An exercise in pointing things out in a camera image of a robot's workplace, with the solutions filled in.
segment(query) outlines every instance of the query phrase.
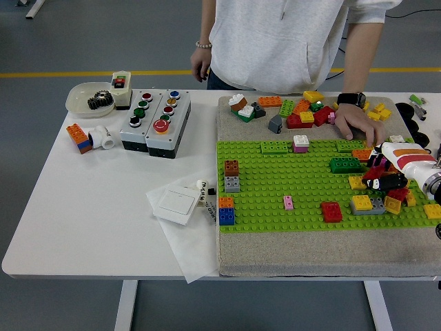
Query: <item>person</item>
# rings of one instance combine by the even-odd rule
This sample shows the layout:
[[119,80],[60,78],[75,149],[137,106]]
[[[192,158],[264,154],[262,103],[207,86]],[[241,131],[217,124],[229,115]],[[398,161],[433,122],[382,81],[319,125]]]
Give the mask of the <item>person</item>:
[[353,102],[362,96],[386,10],[401,0],[203,0],[192,74],[207,89],[290,94],[316,90],[326,79],[348,21],[345,73],[336,125],[368,146],[385,139],[380,121]]

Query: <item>yellow floor line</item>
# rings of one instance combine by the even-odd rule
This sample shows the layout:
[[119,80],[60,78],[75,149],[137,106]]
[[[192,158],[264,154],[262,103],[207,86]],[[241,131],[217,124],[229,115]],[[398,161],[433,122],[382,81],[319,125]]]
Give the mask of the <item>yellow floor line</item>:
[[[331,72],[341,72],[344,68],[332,68]],[[372,68],[370,72],[441,72],[441,67],[427,68]],[[40,77],[94,77],[112,76],[113,71],[77,71],[77,72],[7,72],[0,73],[1,78],[40,78]],[[134,76],[175,76],[190,75],[191,70],[150,70],[131,71]]]

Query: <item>black wristwatch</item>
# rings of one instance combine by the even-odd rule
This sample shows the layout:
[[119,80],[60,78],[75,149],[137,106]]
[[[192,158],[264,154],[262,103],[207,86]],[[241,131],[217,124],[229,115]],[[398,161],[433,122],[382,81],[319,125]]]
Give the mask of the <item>black wristwatch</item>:
[[360,108],[365,107],[366,96],[363,93],[340,93],[337,98],[337,104],[348,103]]

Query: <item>white hoodie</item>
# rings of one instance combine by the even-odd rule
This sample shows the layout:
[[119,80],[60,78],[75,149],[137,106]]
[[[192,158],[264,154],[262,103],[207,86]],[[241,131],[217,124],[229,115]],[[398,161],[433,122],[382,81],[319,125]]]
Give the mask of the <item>white hoodie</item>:
[[345,22],[384,23],[401,0],[217,0],[213,72],[237,88],[315,90],[336,57]]

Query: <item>table leg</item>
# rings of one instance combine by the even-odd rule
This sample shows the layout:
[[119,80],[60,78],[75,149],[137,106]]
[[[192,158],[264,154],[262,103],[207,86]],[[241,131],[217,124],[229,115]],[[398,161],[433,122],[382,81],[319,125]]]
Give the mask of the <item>table leg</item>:
[[116,315],[115,331],[130,331],[138,281],[123,281]]
[[387,313],[386,303],[381,292],[379,281],[364,281],[367,299],[377,331],[392,331],[391,319]]

